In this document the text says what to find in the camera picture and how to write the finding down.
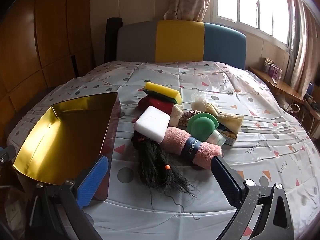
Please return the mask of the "pink towel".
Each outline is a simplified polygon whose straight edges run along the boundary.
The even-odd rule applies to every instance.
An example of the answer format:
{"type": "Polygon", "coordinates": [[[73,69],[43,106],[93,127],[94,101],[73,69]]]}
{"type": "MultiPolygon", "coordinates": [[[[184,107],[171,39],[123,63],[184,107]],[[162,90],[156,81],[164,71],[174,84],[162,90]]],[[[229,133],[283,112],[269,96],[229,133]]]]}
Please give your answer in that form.
{"type": "Polygon", "coordinates": [[[165,152],[181,156],[186,161],[200,166],[204,169],[210,169],[211,159],[216,156],[222,156],[220,146],[201,142],[192,137],[185,130],[177,127],[168,127],[161,146],[165,152]]]}

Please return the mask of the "white foam sponge block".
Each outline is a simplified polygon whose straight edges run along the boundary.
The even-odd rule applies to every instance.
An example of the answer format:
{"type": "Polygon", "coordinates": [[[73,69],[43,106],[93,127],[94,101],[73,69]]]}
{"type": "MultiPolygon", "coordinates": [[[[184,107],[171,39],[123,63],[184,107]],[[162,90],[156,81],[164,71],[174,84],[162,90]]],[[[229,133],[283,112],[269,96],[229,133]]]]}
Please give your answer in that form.
{"type": "Polygon", "coordinates": [[[163,141],[169,125],[170,115],[149,106],[134,124],[134,130],[151,140],[160,143],[163,141]]]}

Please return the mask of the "gold lined red box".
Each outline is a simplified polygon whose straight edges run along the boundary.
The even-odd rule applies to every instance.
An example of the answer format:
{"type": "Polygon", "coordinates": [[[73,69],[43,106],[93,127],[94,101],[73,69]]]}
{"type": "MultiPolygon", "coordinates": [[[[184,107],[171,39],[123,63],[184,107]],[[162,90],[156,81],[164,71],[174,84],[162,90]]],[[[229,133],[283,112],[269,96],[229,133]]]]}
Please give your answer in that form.
{"type": "Polygon", "coordinates": [[[118,93],[83,96],[48,108],[23,142],[14,168],[28,198],[36,183],[75,179],[104,155],[112,160],[120,118],[118,93]]]}

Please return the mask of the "small printed carton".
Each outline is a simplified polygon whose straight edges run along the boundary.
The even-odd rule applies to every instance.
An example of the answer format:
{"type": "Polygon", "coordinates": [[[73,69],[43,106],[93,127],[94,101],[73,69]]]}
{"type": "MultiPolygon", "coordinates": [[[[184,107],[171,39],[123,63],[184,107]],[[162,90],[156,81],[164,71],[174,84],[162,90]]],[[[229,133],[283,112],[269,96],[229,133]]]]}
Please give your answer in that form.
{"type": "Polygon", "coordinates": [[[237,134],[230,131],[227,127],[219,124],[217,131],[225,138],[225,144],[233,146],[237,140],[237,134]]]}

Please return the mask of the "black braided hair wig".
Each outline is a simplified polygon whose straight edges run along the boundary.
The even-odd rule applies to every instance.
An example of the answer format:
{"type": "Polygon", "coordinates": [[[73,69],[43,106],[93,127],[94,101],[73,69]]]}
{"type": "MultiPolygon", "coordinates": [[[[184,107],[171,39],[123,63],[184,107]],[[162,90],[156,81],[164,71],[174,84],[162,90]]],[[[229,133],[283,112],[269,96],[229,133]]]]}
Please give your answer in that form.
{"type": "Polygon", "coordinates": [[[135,131],[131,138],[137,152],[140,181],[150,190],[165,196],[185,193],[195,198],[195,187],[177,167],[176,160],[164,151],[161,145],[135,131]]]}

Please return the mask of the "cream folded cloth bundle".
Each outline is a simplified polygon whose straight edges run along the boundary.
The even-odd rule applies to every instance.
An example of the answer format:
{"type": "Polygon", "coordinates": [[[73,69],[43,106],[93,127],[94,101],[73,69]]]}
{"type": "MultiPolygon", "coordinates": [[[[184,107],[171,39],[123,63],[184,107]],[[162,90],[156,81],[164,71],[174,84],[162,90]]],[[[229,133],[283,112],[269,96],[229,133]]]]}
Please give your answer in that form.
{"type": "Polygon", "coordinates": [[[213,115],[220,124],[225,126],[234,134],[239,133],[242,123],[244,121],[243,115],[221,111],[211,103],[206,103],[206,112],[213,115]]]}

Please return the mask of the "green cap white bottle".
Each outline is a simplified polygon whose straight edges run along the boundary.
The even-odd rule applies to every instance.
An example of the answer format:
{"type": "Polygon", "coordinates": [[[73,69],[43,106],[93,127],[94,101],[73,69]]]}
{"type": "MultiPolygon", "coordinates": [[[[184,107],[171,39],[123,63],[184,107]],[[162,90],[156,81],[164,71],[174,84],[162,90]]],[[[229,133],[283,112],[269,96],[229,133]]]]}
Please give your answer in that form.
{"type": "Polygon", "coordinates": [[[217,146],[225,143],[225,138],[217,131],[219,122],[209,113],[194,115],[187,124],[187,132],[201,142],[208,142],[217,146]]]}

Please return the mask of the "pink hair scrunchie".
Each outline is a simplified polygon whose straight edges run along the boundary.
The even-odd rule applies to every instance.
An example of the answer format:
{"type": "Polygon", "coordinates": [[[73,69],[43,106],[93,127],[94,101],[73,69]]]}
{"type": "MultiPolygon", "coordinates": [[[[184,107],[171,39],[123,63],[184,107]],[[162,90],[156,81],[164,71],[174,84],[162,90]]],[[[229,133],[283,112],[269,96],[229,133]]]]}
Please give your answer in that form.
{"type": "Polygon", "coordinates": [[[190,118],[198,113],[200,113],[200,111],[197,110],[184,112],[179,119],[178,126],[186,127],[190,118]]]}

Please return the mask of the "wooden side table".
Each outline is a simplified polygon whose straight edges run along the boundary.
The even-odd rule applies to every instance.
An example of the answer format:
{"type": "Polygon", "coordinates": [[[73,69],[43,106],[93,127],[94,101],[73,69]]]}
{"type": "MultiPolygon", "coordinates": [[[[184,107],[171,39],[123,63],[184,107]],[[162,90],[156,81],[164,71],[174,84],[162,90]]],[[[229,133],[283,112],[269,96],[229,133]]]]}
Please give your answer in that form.
{"type": "Polygon", "coordinates": [[[257,77],[259,77],[259,79],[262,80],[270,88],[270,90],[273,93],[283,94],[284,96],[287,96],[291,100],[294,100],[298,103],[303,104],[310,111],[311,115],[317,121],[319,121],[319,114],[311,108],[311,106],[303,99],[301,95],[299,95],[293,88],[291,88],[284,81],[280,80],[277,83],[274,83],[272,81],[272,77],[268,76],[265,72],[262,72],[252,67],[249,67],[248,70],[251,71],[253,74],[255,74],[257,77]]]}

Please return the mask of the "red and beige cloth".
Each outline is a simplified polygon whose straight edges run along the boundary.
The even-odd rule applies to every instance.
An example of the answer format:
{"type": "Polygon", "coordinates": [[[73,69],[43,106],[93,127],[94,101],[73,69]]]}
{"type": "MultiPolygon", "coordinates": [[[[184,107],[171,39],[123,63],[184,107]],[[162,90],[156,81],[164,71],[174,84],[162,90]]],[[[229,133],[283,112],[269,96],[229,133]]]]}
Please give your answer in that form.
{"type": "Polygon", "coordinates": [[[149,106],[155,107],[160,111],[163,111],[164,113],[170,115],[170,126],[178,126],[179,120],[183,114],[182,105],[147,95],[139,101],[137,108],[140,111],[145,111],[149,106]]]}

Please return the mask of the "yellow green scrub sponge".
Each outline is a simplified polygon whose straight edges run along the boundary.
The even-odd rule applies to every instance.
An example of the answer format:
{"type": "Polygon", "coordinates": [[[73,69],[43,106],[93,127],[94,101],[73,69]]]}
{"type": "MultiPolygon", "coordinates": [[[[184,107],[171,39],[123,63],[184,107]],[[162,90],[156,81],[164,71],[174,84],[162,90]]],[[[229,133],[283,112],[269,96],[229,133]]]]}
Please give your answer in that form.
{"type": "Polygon", "coordinates": [[[178,90],[151,82],[146,82],[143,90],[148,95],[163,98],[174,104],[180,105],[182,103],[182,98],[178,90]]]}

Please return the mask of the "wooden wardrobe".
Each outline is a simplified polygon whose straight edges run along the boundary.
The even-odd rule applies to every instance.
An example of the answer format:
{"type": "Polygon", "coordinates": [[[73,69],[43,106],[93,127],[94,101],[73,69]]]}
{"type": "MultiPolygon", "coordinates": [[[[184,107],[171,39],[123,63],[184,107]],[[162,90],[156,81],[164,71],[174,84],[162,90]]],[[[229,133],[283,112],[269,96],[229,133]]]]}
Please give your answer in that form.
{"type": "Polygon", "coordinates": [[[1,137],[37,94],[93,67],[89,0],[15,0],[1,19],[1,137]]]}

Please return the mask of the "grey yellow blue headboard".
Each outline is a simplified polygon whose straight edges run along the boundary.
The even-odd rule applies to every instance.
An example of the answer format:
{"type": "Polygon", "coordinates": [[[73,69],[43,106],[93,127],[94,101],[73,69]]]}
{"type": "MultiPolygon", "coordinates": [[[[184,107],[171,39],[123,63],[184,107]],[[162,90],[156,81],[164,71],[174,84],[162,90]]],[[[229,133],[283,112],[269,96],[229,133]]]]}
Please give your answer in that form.
{"type": "Polygon", "coordinates": [[[136,62],[214,61],[245,68],[246,36],[212,23],[161,20],[119,29],[117,59],[136,62]]]}

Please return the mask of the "window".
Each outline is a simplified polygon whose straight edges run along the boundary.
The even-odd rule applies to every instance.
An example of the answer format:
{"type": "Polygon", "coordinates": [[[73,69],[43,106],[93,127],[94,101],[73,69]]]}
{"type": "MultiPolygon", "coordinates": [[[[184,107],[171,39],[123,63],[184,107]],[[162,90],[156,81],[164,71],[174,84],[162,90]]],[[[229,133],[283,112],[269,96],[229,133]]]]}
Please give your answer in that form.
{"type": "Polygon", "coordinates": [[[253,34],[287,50],[290,0],[212,0],[212,21],[253,34]]]}

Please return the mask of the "pink floral curtain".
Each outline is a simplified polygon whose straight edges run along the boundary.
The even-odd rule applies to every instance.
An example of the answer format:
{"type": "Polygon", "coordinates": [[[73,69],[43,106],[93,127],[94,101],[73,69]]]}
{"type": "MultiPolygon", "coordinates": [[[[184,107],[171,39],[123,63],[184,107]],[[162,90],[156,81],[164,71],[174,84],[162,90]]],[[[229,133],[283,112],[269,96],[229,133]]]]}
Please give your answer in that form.
{"type": "Polygon", "coordinates": [[[170,0],[164,20],[202,22],[210,0],[170,0]]]}

